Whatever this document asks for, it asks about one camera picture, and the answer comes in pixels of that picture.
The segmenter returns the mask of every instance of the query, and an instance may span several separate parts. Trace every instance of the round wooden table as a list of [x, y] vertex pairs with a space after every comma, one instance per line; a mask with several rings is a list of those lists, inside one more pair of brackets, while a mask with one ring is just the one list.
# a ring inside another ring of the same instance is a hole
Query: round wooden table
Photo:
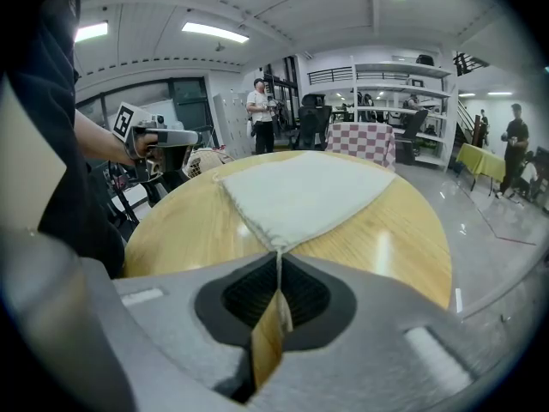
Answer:
[[[301, 153], [287, 151], [240, 159], [179, 186], [154, 206], [132, 234], [126, 247], [125, 275], [199, 269], [266, 252], [229, 196], [213, 181], [213, 175], [217, 172], [224, 177]], [[349, 155], [325, 154], [384, 169]], [[291, 253], [389, 276], [448, 307], [452, 268], [444, 230], [429, 203], [401, 177], [397, 176], [381, 196], [354, 217]]]

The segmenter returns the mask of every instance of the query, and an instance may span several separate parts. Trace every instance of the checkered tablecloth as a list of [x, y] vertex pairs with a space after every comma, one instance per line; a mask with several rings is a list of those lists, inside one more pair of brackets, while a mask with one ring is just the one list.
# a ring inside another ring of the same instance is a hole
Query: checkered tablecloth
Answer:
[[395, 133], [386, 124], [332, 124], [326, 151], [354, 155], [395, 170]]

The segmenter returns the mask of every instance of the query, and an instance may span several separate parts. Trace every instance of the shelf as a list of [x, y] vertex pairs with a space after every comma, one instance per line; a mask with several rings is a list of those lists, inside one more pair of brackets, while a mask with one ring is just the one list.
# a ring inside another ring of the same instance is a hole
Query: shelf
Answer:
[[391, 84], [390, 82], [361, 82], [357, 81], [359, 90], [372, 89], [377, 91], [406, 92], [410, 94], [420, 94], [422, 96], [432, 96], [433, 98], [449, 98], [450, 94], [433, 88], [408, 86], [406, 84]]
[[421, 106], [440, 106], [440, 102], [436, 100], [422, 100], [419, 104]]
[[430, 163], [431, 165], [439, 165], [440, 167], [445, 166], [446, 164], [440, 157], [435, 157], [434, 155], [421, 154], [415, 158], [415, 161], [420, 161], [422, 163]]
[[[392, 106], [358, 106], [357, 110], [364, 110], [367, 112], [394, 112], [394, 113], [405, 113], [405, 114], [415, 114], [415, 110], [408, 110], [407, 108], [398, 108]], [[443, 114], [429, 113], [427, 114], [428, 118], [436, 118], [446, 120], [446, 116]]]
[[[393, 127], [393, 132], [395, 134], [404, 134], [404, 131], [406, 130]], [[432, 134], [418, 133], [416, 136], [421, 137], [422, 139], [427, 139], [429, 141], [444, 142], [444, 139], [442, 137], [433, 136]]]
[[394, 72], [411, 75], [427, 76], [430, 78], [445, 78], [452, 75], [450, 70], [439, 69], [431, 65], [403, 63], [399, 61], [382, 61], [380, 63], [355, 64], [358, 72]]

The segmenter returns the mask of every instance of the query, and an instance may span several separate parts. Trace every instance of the window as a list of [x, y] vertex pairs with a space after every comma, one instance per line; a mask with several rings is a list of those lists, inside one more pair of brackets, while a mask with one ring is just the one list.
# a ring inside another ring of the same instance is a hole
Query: window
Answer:
[[[104, 102], [106, 121], [101, 102]], [[166, 125], [180, 121], [186, 130], [202, 134], [204, 144], [218, 146], [214, 132], [214, 121], [209, 109], [208, 94], [203, 78], [181, 78], [136, 84], [127, 88], [101, 94], [92, 100], [85, 100], [77, 108], [96, 124], [110, 129], [114, 125], [118, 108], [122, 102], [158, 114], [163, 114]]]
[[266, 92], [282, 101], [292, 115], [298, 118], [299, 91], [297, 73], [293, 57], [286, 57], [264, 66]]
[[106, 115], [111, 130], [116, 119], [118, 108], [122, 102], [127, 102], [132, 106], [145, 106], [161, 100], [169, 100], [170, 98], [170, 90], [167, 82], [154, 82], [106, 94]]

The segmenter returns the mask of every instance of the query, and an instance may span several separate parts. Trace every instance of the white cloth bag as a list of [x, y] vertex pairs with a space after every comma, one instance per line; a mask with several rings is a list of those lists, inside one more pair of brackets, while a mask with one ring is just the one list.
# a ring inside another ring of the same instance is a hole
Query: white cloth bag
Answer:
[[248, 119], [247, 123], [246, 123], [246, 135], [248, 136], [249, 139], [251, 139], [251, 129], [252, 129], [253, 125], [251, 123], [251, 119]]
[[220, 182], [250, 230], [270, 251], [283, 253], [355, 215], [394, 178], [382, 168], [311, 151]]

